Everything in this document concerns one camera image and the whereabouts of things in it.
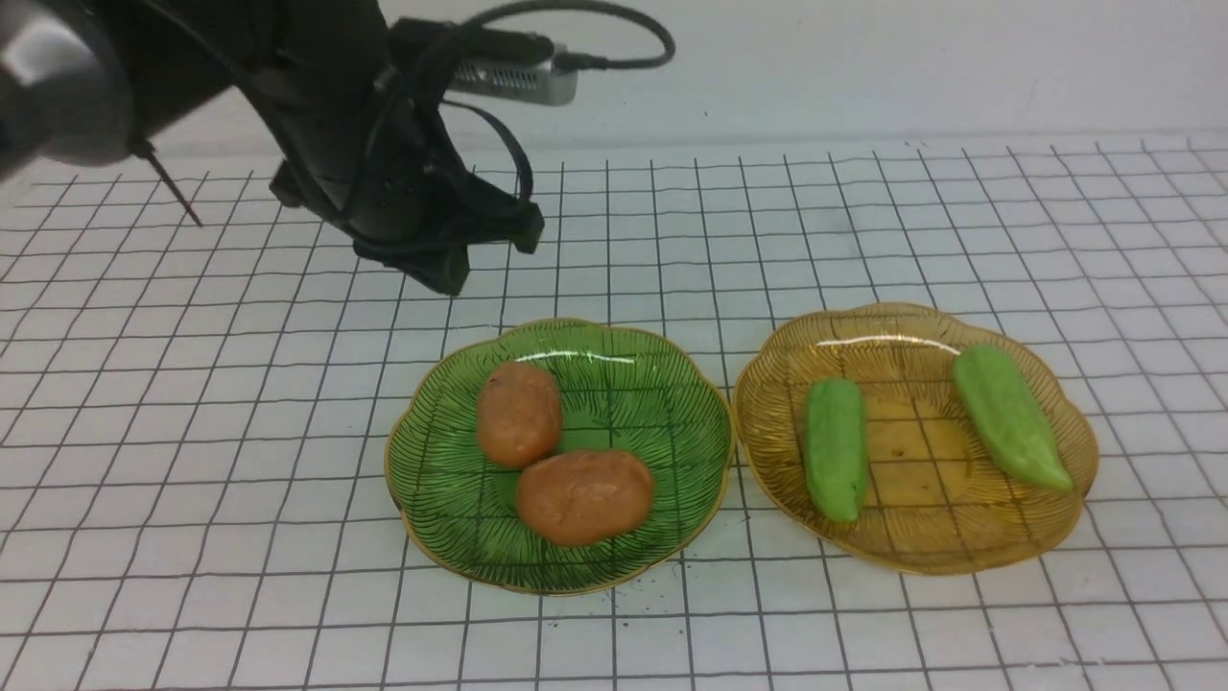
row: yellow plate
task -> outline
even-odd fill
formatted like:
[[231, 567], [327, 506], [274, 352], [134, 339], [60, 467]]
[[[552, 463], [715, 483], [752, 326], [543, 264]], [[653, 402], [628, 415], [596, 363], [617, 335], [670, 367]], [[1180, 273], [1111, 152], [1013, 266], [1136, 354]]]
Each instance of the yellow plate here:
[[[1074, 493], [1012, 481], [990, 461], [950, 376], [955, 355], [974, 342], [997, 345], [1023, 371]], [[873, 482], [851, 525], [814, 509], [801, 458], [807, 390], [833, 377], [861, 387], [869, 419]], [[973, 573], [1051, 550], [1078, 523], [1100, 459], [1090, 426], [1040, 358], [920, 304], [882, 302], [786, 323], [738, 377], [733, 409], [750, 470], [776, 506], [845, 551], [907, 573]]]

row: gold plate rim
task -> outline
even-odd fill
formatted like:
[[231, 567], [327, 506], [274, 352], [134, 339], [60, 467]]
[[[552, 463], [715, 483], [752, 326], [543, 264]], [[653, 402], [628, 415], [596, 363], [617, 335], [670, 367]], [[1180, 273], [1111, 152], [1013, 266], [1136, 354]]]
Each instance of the gold plate rim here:
[[[508, 335], [511, 335], [513, 333], [517, 333], [519, 330], [527, 330], [527, 329], [530, 329], [530, 328], [550, 326], [550, 325], [565, 325], [565, 324], [578, 324], [578, 325], [586, 325], [586, 326], [598, 328], [598, 329], [602, 329], [602, 330], [623, 330], [623, 331], [631, 331], [631, 333], [642, 333], [642, 334], [646, 334], [646, 335], [648, 335], [651, 338], [656, 338], [656, 339], [666, 342], [679, 356], [682, 356], [682, 358], [694, 371], [695, 377], [698, 377], [699, 380], [702, 382], [704, 385], [712, 393], [712, 395], [716, 396], [717, 401], [721, 403], [721, 410], [725, 412], [726, 420], [728, 420], [728, 422], [729, 422], [729, 434], [728, 434], [728, 439], [726, 442], [727, 452], [726, 452], [725, 464], [722, 465], [722, 470], [721, 470], [721, 487], [720, 487], [720, 490], [716, 493], [716, 498], [712, 502], [712, 508], [709, 511], [707, 515], [704, 517], [704, 520], [700, 522], [700, 524], [695, 528], [695, 530], [690, 535], [688, 535], [684, 540], [682, 540], [682, 541], [678, 542], [678, 546], [673, 551], [670, 551], [668, 555], [661, 557], [659, 560], [657, 560], [655, 562], [651, 562], [648, 565], [645, 565], [643, 567], [637, 568], [634, 572], [630, 572], [630, 573], [628, 573], [625, 576], [621, 576], [619, 578], [614, 578], [614, 579], [610, 579], [608, 582], [603, 582], [603, 583], [599, 583], [599, 584], [596, 584], [596, 585], [591, 585], [591, 587], [587, 587], [587, 588], [578, 588], [578, 589], [572, 589], [572, 590], [535, 590], [535, 589], [532, 589], [532, 588], [518, 588], [518, 587], [515, 587], [515, 585], [507, 585], [507, 584], [503, 584], [503, 583], [495, 583], [495, 582], [489, 581], [489, 579], [473, 577], [473, 576], [465, 573], [463, 569], [460, 569], [460, 568], [458, 568], [458, 567], [456, 567], [456, 566], [453, 566], [451, 563], [445, 562], [442, 558], [440, 558], [438, 555], [436, 555], [430, 547], [427, 547], [426, 545], [424, 545], [422, 541], [418, 538], [418, 533], [414, 529], [413, 522], [409, 519], [409, 514], [405, 512], [405, 509], [403, 509], [400, 507], [400, 502], [397, 501], [397, 493], [393, 492], [393, 488], [392, 488], [392, 439], [397, 434], [397, 431], [400, 430], [402, 423], [405, 422], [405, 419], [408, 419], [409, 415], [413, 412], [414, 405], [418, 403], [418, 394], [426, 385], [426, 382], [431, 378], [431, 376], [435, 374], [435, 371], [437, 371], [440, 367], [442, 367], [443, 363], [448, 362], [449, 360], [452, 360], [452, 358], [454, 358], [454, 357], [457, 357], [460, 353], [464, 353], [467, 351], [475, 350], [475, 349], [481, 349], [481, 347], [489, 347], [489, 345], [491, 345], [494, 342], [497, 342], [499, 340], [501, 340], [503, 338], [507, 338]], [[543, 595], [543, 596], [551, 596], [551, 598], [554, 598], [554, 596], [564, 598], [564, 596], [576, 596], [576, 595], [589, 595], [589, 594], [593, 594], [593, 593], [600, 593], [600, 592], [604, 592], [604, 590], [609, 590], [610, 588], [615, 588], [618, 585], [621, 585], [624, 583], [634, 581], [634, 579], [639, 578], [640, 576], [643, 576], [646, 572], [648, 572], [648, 571], [651, 571], [651, 569], [653, 569], [653, 568], [656, 568], [656, 567], [658, 567], [658, 566], [668, 562], [669, 560], [672, 560], [675, 555], [678, 555], [679, 552], [682, 552], [683, 550], [685, 550], [688, 546], [690, 546], [691, 542], [694, 542], [700, 535], [702, 535], [704, 531], [707, 529], [707, 527], [716, 518], [716, 514], [721, 511], [721, 506], [725, 504], [725, 496], [727, 495], [728, 488], [729, 488], [729, 469], [733, 466], [733, 461], [737, 458], [737, 450], [738, 450], [738, 425], [737, 425], [737, 419], [733, 415], [733, 406], [732, 406], [732, 404], [725, 396], [725, 394], [721, 392], [721, 389], [717, 388], [715, 384], [712, 384], [712, 382], [709, 380], [707, 377], [704, 376], [704, 372], [700, 371], [699, 365], [695, 363], [695, 360], [691, 358], [690, 355], [686, 353], [686, 351], [683, 351], [682, 347], [679, 347], [679, 345], [677, 342], [674, 342], [673, 340], [666, 338], [664, 335], [662, 335], [659, 333], [655, 333], [655, 331], [651, 331], [651, 330], [645, 329], [645, 328], [636, 328], [636, 326], [630, 326], [630, 325], [612, 325], [612, 324], [599, 323], [599, 322], [582, 319], [582, 318], [576, 318], [576, 317], [546, 317], [546, 318], [543, 318], [543, 319], [535, 319], [535, 320], [526, 322], [526, 323], [522, 323], [519, 325], [508, 328], [507, 330], [505, 330], [503, 333], [500, 333], [499, 335], [496, 335], [494, 338], [488, 338], [485, 340], [478, 340], [476, 342], [470, 342], [468, 345], [464, 345], [463, 349], [458, 349], [457, 351], [453, 351], [452, 353], [449, 353], [449, 355], [445, 356], [443, 358], [441, 358], [440, 362], [437, 362], [433, 366], [431, 366], [431, 369], [429, 369], [426, 372], [426, 374], [422, 376], [422, 382], [420, 382], [418, 384], [418, 387], [414, 388], [414, 398], [410, 399], [409, 406], [405, 409], [405, 412], [402, 414], [399, 419], [397, 419], [395, 425], [392, 426], [392, 431], [388, 433], [388, 437], [384, 441], [384, 486], [388, 490], [388, 496], [392, 497], [393, 506], [397, 507], [397, 514], [400, 517], [400, 523], [404, 527], [405, 533], [409, 535], [410, 541], [414, 542], [414, 545], [419, 549], [420, 552], [422, 552], [422, 555], [426, 556], [426, 558], [431, 560], [431, 562], [433, 562], [436, 566], [443, 568], [445, 571], [447, 571], [449, 573], [453, 573], [456, 576], [459, 576], [459, 577], [462, 577], [465, 581], [469, 581], [472, 583], [480, 583], [483, 585], [489, 585], [491, 588], [499, 588], [500, 590], [507, 590], [508, 593], [519, 593], [519, 594], [523, 594], [523, 595]]]
[[[1090, 475], [1090, 481], [1087, 484], [1087, 487], [1079, 493], [1079, 496], [1077, 497], [1077, 501], [1074, 502], [1074, 506], [1068, 512], [1070, 517], [1068, 517], [1067, 522], [1059, 530], [1055, 530], [1049, 536], [1046, 536], [1046, 539], [1044, 540], [1044, 542], [1041, 542], [1041, 545], [1044, 546], [1044, 549], [1039, 550], [1035, 555], [1033, 555], [1030, 557], [1019, 557], [1019, 558], [1012, 558], [1012, 560], [998, 560], [998, 561], [991, 563], [991, 566], [984, 566], [984, 567], [980, 567], [980, 568], [975, 568], [975, 567], [974, 568], [957, 568], [957, 567], [916, 568], [912, 565], [904, 565], [904, 563], [901, 563], [899, 561], [893, 561], [890, 558], [885, 558], [885, 557], [878, 556], [876, 554], [867, 552], [865, 550], [861, 550], [860, 547], [857, 547], [856, 544], [853, 544], [853, 542], [851, 542], [849, 540], [842, 540], [840, 538], [829, 535], [824, 530], [817, 528], [815, 525], [812, 525], [809, 522], [807, 522], [802, 517], [797, 515], [796, 512], [793, 512], [792, 509], [790, 509], [776, 496], [776, 493], [774, 493], [768, 487], [768, 484], [764, 481], [763, 476], [759, 473], [759, 464], [754, 459], [754, 454], [750, 450], [750, 446], [747, 443], [747, 439], [752, 438], [754, 436], [749, 434], [747, 431], [743, 430], [743, 427], [742, 427], [742, 416], [738, 415], [738, 411], [739, 411], [739, 400], [740, 400], [739, 393], [743, 390], [743, 387], [745, 384], [748, 374], [754, 369], [755, 363], [758, 363], [761, 360], [764, 360], [764, 358], [766, 358], [766, 357], [770, 356], [770, 350], [771, 350], [772, 341], [775, 339], [777, 339], [779, 336], [781, 336], [782, 333], [785, 333], [785, 331], [787, 331], [787, 330], [790, 330], [792, 328], [796, 328], [797, 324], [799, 322], [802, 322], [803, 319], [834, 318], [834, 317], [837, 317], [837, 315], [846, 317], [846, 318], [847, 317], [858, 317], [858, 315], [869, 315], [874, 311], [878, 311], [878, 309], [882, 309], [882, 311], [898, 309], [898, 311], [905, 311], [905, 312], [910, 311], [910, 312], [914, 312], [916, 315], [928, 315], [928, 317], [933, 317], [933, 318], [938, 318], [938, 319], [952, 320], [952, 322], [958, 323], [960, 326], [963, 326], [963, 328], [965, 328], [965, 329], [968, 329], [970, 331], [975, 331], [975, 333], [977, 333], [977, 334], [980, 334], [982, 336], [986, 336], [990, 340], [1000, 340], [1000, 341], [1009, 342], [1009, 344], [1014, 345], [1014, 347], [1018, 347], [1018, 349], [1020, 349], [1020, 350], [1023, 350], [1023, 351], [1025, 351], [1028, 353], [1032, 353], [1035, 357], [1035, 360], [1040, 363], [1040, 366], [1043, 368], [1043, 376], [1045, 378], [1047, 378], [1047, 379], [1054, 380], [1055, 383], [1059, 383], [1057, 390], [1061, 393], [1061, 401], [1060, 401], [1061, 405], [1068, 407], [1071, 411], [1074, 412], [1074, 415], [1076, 415], [1076, 417], [1078, 420], [1079, 427], [1082, 428], [1082, 433], [1086, 434], [1090, 439], [1090, 442], [1092, 442], [1092, 449], [1094, 452], [1093, 460], [1090, 461], [1092, 463], [1092, 475]], [[736, 428], [736, 434], [737, 434], [737, 438], [739, 441], [739, 444], [742, 446], [743, 459], [745, 460], [747, 468], [750, 469], [750, 475], [752, 475], [752, 477], [754, 477], [755, 484], [759, 486], [759, 488], [763, 491], [763, 493], [769, 500], [771, 500], [772, 504], [775, 504], [776, 508], [780, 509], [781, 513], [783, 513], [785, 515], [787, 515], [790, 518], [790, 520], [792, 520], [797, 525], [804, 528], [806, 530], [808, 530], [809, 533], [812, 533], [817, 538], [819, 538], [822, 540], [826, 540], [828, 542], [831, 542], [833, 545], [835, 545], [836, 547], [840, 547], [841, 550], [844, 550], [849, 555], [852, 555], [852, 556], [855, 556], [857, 558], [865, 560], [865, 561], [867, 561], [869, 563], [873, 563], [873, 565], [877, 565], [877, 566], [880, 566], [880, 567], [884, 567], [884, 568], [889, 568], [889, 569], [896, 571], [899, 573], [911, 574], [911, 576], [968, 576], [968, 574], [977, 573], [977, 572], [981, 572], [981, 571], [987, 571], [987, 569], [992, 569], [992, 568], [1002, 568], [1002, 567], [1011, 566], [1011, 565], [1014, 565], [1014, 563], [1024, 562], [1024, 561], [1028, 561], [1029, 558], [1039, 557], [1040, 555], [1043, 555], [1043, 554], [1052, 550], [1054, 547], [1056, 547], [1057, 545], [1060, 545], [1063, 540], [1066, 540], [1066, 538], [1068, 538], [1071, 535], [1071, 533], [1074, 531], [1074, 528], [1078, 525], [1078, 523], [1079, 523], [1079, 520], [1081, 520], [1081, 518], [1083, 515], [1083, 511], [1084, 511], [1086, 504], [1087, 504], [1087, 495], [1088, 495], [1088, 492], [1090, 492], [1092, 486], [1095, 484], [1095, 477], [1099, 475], [1099, 470], [1100, 470], [1100, 446], [1099, 446], [1099, 441], [1095, 437], [1095, 431], [1092, 428], [1092, 425], [1088, 422], [1087, 416], [1084, 416], [1083, 412], [1078, 409], [1078, 406], [1074, 405], [1074, 403], [1066, 394], [1066, 390], [1060, 387], [1060, 379], [1057, 378], [1056, 374], [1054, 374], [1054, 371], [1052, 371], [1052, 368], [1049, 367], [1049, 363], [1046, 363], [1043, 358], [1040, 358], [1039, 356], [1036, 356], [1035, 353], [1033, 353], [1033, 351], [1030, 349], [1028, 349], [1027, 345], [1024, 345], [1023, 342], [1019, 342], [1018, 340], [1016, 340], [1016, 339], [1013, 339], [1013, 338], [1011, 338], [1011, 336], [1008, 336], [1008, 335], [1006, 335], [1003, 333], [1000, 333], [1000, 331], [996, 331], [996, 330], [991, 330], [989, 328], [984, 328], [984, 326], [979, 326], [979, 325], [968, 323], [968, 322], [960, 319], [959, 317], [955, 317], [953, 314], [949, 314], [947, 312], [943, 312], [941, 309], [931, 307], [928, 304], [920, 304], [920, 303], [916, 303], [916, 302], [904, 302], [904, 301], [871, 302], [868, 304], [862, 304], [860, 307], [852, 307], [852, 308], [847, 308], [847, 309], [819, 309], [819, 311], [814, 311], [814, 312], [807, 312], [807, 313], [803, 313], [803, 314], [799, 314], [799, 315], [796, 315], [796, 317], [788, 319], [787, 322], [785, 322], [783, 324], [781, 324], [779, 328], [776, 328], [775, 330], [772, 330], [771, 335], [769, 335], [764, 340], [763, 345], [760, 345], [760, 349], [755, 353], [755, 357], [750, 358], [750, 361], [745, 365], [745, 367], [742, 368], [742, 372], [738, 373], [738, 378], [737, 378], [737, 382], [733, 385], [733, 393], [732, 393], [732, 396], [731, 396], [731, 407], [733, 410], [733, 426]]]

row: glass plate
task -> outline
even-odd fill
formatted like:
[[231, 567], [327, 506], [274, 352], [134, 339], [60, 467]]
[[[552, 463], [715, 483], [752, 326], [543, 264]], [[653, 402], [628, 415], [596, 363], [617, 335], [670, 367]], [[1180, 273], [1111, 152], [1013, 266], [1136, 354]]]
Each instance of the glass plate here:
[[[635, 531], [556, 547], [516, 515], [516, 471], [478, 448], [475, 404], [505, 361], [551, 372], [562, 394], [559, 452], [626, 449], [656, 493]], [[386, 475], [410, 538], [440, 566], [510, 590], [575, 594], [629, 581], [690, 542], [721, 506], [733, 460], [725, 398], [677, 345], [580, 319], [529, 323], [436, 366], [388, 439]]]
[[[950, 376], [974, 342], [1009, 353], [1040, 401], [1077, 492], [1009, 480], [990, 461]], [[872, 486], [861, 518], [825, 520], [806, 490], [798, 430], [809, 387], [846, 377], [866, 399]], [[738, 436], [764, 492], [845, 551], [901, 572], [963, 574], [1035, 557], [1073, 530], [1099, 450], [1052, 372], [1009, 338], [919, 304], [815, 312], [777, 329], [738, 378]]]

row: toy cucumber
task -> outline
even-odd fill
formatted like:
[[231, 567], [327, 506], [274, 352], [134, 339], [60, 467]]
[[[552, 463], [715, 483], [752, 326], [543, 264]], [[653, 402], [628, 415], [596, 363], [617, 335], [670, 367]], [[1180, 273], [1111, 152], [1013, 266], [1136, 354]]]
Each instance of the toy cucumber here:
[[814, 508], [833, 523], [852, 523], [869, 487], [866, 403], [847, 379], [826, 379], [806, 396], [802, 458]]
[[1074, 490], [1049, 420], [1011, 356], [993, 345], [973, 345], [955, 357], [953, 371], [968, 417], [1002, 473], [1029, 485]]

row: bitter melon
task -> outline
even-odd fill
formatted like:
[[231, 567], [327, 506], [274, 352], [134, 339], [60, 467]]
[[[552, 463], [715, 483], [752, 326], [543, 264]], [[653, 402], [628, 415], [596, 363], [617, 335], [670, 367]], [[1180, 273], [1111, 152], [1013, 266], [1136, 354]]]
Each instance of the bitter melon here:
[[869, 487], [866, 403], [857, 384], [826, 379], [806, 398], [803, 446], [810, 502], [833, 523], [852, 523]]

